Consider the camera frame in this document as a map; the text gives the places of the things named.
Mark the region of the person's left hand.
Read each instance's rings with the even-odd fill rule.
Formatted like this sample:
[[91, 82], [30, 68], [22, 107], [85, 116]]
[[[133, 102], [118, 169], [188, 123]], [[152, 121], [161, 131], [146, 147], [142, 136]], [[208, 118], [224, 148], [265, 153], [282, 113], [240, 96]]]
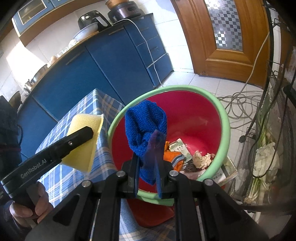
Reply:
[[35, 219], [37, 223], [40, 223], [54, 209], [49, 202], [48, 193], [44, 185], [37, 182], [37, 187], [39, 199], [34, 211], [15, 202], [10, 205], [11, 215], [23, 227], [33, 227], [35, 225], [33, 224]]

